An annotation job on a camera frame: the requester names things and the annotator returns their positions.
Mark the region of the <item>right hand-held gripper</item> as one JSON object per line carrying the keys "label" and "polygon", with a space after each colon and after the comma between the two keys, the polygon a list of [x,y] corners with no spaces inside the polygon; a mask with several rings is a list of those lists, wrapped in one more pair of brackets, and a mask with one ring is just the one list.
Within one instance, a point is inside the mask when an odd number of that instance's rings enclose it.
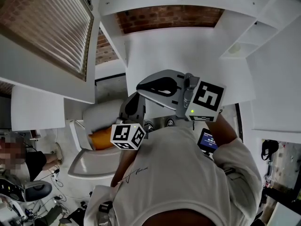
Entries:
{"label": "right hand-held gripper", "polygon": [[175,70],[154,73],[136,86],[144,98],[189,121],[215,122],[226,86]]}

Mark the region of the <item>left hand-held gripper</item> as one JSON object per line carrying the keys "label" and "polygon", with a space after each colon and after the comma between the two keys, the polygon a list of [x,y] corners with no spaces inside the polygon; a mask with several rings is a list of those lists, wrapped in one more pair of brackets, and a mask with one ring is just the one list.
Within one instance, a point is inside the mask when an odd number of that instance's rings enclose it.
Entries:
{"label": "left hand-held gripper", "polygon": [[111,127],[111,143],[121,150],[138,150],[146,136],[144,115],[145,98],[133,93],[121,105],[119,117]]}

